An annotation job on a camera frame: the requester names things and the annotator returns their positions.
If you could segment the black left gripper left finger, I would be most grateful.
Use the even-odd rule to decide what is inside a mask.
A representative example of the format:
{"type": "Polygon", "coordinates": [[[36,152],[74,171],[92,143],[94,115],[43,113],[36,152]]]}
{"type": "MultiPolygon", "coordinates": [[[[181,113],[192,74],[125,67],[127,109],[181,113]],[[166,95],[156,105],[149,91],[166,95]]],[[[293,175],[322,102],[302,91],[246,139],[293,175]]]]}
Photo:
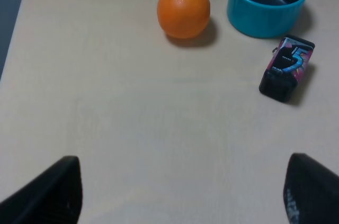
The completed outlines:
{"type": "Polygon", "coordinates": [[[82,203],[79,158],[65,156],[1,202],[1,223],[78,223],[82,203]]]}

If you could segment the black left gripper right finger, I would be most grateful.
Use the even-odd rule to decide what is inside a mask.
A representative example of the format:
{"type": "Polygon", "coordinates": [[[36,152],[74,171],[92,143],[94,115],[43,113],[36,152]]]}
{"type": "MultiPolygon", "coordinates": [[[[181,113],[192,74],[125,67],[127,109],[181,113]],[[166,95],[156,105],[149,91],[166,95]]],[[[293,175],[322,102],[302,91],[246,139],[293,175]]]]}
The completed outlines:
{"type": "Polygon", "coordinates": [[[294,153],[283,201],[290,223],[338,223],[338,175],[310,156],[294,153]]]}

